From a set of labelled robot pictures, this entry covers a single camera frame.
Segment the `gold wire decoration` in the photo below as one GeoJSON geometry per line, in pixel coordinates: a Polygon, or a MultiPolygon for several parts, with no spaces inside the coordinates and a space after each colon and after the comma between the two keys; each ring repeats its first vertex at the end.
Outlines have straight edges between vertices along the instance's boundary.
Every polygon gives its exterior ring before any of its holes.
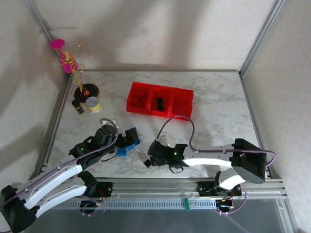
{"type": "Polygon", "coordinates": [[[73,48],[72,53],[70,53],[68,50],[63,51],[62,49],[59,49],[61,52],[60,58],[56,58],[54,56],[46,55],[40,58],[40,63],[45,65],[51,61],[58,60],[60,61],[60,65],[57,67],[54,67],[50,70],[50,75],[52,77],[59,76],[62,73],[62,66],[69,64],[71,73],[74,75],[75,80],[77,81],[80,92],[85,92],[86,95],[89,94],[89,91],[87,91],[82,83],[82,72],[85,70],[84,64],[80,63],[78,64],[75,60],[78,57],[86,56],[86,57],[93,57],[95,55],[94,50],[90,51],[84,51],[79,55],[75,55],[77,48],[82,47],[84,45],[84,41],[82,40],[75,40],[73,42],[73,48]]]}

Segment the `marble surface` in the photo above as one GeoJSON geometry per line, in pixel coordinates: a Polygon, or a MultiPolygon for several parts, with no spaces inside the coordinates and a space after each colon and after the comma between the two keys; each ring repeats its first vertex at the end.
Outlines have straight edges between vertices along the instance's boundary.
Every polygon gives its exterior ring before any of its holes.
{"type": "MultiPolygon", "coordinates": [[[[194,90],[191,119],[196,126],[194,145],[216,146],[244,138],[257,145],[242,85],[237,72],[83,72],[84,83],[100,88],[102,110],[93,114],[86,107],[78,115],[71,105],[77,83],[72,82],[57,130],[49,165],[55,164],[77,143],[95,134],[103,117],[116,118],[124,129],[136,127],[141,144],[126,157],[98,162],[88,170],[95,177],[214,177],[217,166],[187,167],[173,174],[168,166],[147,168],[140,158],[146,156],[150,144],[166,118],[126,111],[126,100],[132,82],[166,85],[194,90]]],[[[164,129],[168,143],[188,143],[192,127],[189,122],[172,120],[164,129]]]]}

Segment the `red plastic bin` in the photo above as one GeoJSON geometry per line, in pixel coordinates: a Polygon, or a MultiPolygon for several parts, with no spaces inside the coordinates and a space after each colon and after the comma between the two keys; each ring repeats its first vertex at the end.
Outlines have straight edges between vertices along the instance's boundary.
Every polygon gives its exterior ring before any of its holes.
{"type": "Polygon", "coordinates": [[[192,90],[133,82],[127,98],[126,110],[159,117],[175,115],[191,117],[192,101],[192,90]],[[159,98],[163,99],[161,110],[158,108],[159,98]]]}

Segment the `purple cable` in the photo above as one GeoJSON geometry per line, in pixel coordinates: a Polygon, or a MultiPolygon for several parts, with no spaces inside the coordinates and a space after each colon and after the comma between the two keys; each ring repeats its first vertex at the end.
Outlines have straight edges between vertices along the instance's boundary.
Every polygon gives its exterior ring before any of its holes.
{"type": "MultiPolygon", "coordinates": [[[[102,212],[97,213],[97,214],[88,214],[89,216],[102,215],[103,213],[105,213],[106,209],[105,209],[104,205],[103,205],[100,201],[96,201],[95,199],[89,198],[89,197],[84,196],[84,195],[80,195],[80,197],[86,198],[86,199],[88,199],[88,200],[90,200],[90,201],[92,201],[92,202],[94,202],[94,203],[96,203],[96,204],[100,204],[100,206],[101,206],[102,209],[103,209],[102,212]]],[[[87,203],[87,204],[83,207],[83,209],[82,209],[82,214],[85,213],[84,210],[86,209],[86,207],[87,207],[88,205],[90,205],[90,203],[87,203]]]]}
{"type": "MultiPolygon", "coordinates": [[[[59,167],[60,168],[63,168],[65,167],[66,165],[68,164],[71,164],[72,162],[77,162],[79,159],[82,159],[82,158],[85,158],[91,154],[94,154],[94,153],[97,153],[97,152],[100,152],[101,150],[104,150],[110,146],[112,146],[113,144],[116,143],[117,139],[118,139],[118,128],[117,126],[115,125],[115,123],[113,123],[111,120],[107,119],[107,118],[102,118],[100,119],[100,123],[102,123],[103,121],[108,121],[110,124],[112,124],[112,126],[116,129],[116,137],[114,138],[114,140],[109,144],[109,145],[106,145],[106,146],[103,146],[99,149],[96,149],[96,150],[93,150],[93,151],[90,151],[89,153],[86,153],[84,155],[81,155],[80,157],[78,158],[75,158],[73,160],[70,160],[62,165],[60,165],[59,167]]],[[[44,176],[42,176],[39,180],[33,182],[28,188],[28,190],[30,191],[36,184],[38,184],[39,182],[43,181],[44,178],[45,179],[48,179],[49,177],[51,177],[52,175],[55,174],[55,171],[58,171],[58,168],[54,168],[53,170],[49,171],[47,174],[45,174],[44,176]]],[[[19,193],[15,194],[14,196],[12,196],[11,198],[9,198],[1,207],[0,207],[0,212],[3,210],[3,208],[9,203],[11,202],[12,200],[14,200],[15,198],[19,197],[20,195],[24,194],[25,193],[25,189],[23,189],[22,191],[20,191],[19,193]]]]}
{"type": "Polygon", "coordinates": [[[246,202],[246,199],[247,199],[247,197],[248,197],[248,193],[247,193],[245,184],[244,184],[244,183],[241,183],[241,185],[243,186],[243,188],[244,188],[244,193],[245,193],[245,194],[244,194],[245,197],[244,197],[244,200],[243,200],[242,204],[241,204],[237,209],[235,209],[234,211],[223,212],[223,211],[221,211],[221,210],[216,210],[217,212],[219,212],[219,213],[221,213],[221,214],[228,214],[228,215],[230,215],[230,214],[233,214],[233,213],[237,212],[238,210],[240,210],[240,209],[244,206],[244,204],[245,204],[245,202],[246,202]]]}
{"type": "MultiPolygon", "coordinates": [[[[162,128],[160,129],[158,135],[156,136],[156,138],[158,139],[160,137],[160,134],[161,132],[163,131],[164,127],[166,126],[167,123],[169,123],[170,120],[176,118],[176,117],[183,117],[185,119],[187,119],[188,121],[190,121],[190,123],[192,124],[192,134],[191,134],[191,137],[190,137],[190,140],[189,140],[189,147],[194,150],[194,151],[198,151],[198,152],[202,152],[202,153],[223,153],[224,151],[223,150],[198,150],[196,149],[195,147],[192,146],[192,139],[193,139],[193,136],[194,136],[194,131],[195,131],[195,125],[193,123],[193,121],[187,117],[187,116],[184,116],[184,115],[176,115],[176,116],[173,116],[171,118],[169,118],[162,126],[162,128]]],[[[271,159],[270,162],[268,162],[266,164],[266,166],[270,166],[276,159],[276,153],[271,151],[271,150],[240,150],[240,149],[231,149],[231,150],[226,150],[226,152],[242,152],[242,153],[270,153],[273,155],[273,158],[271,159]]]]}

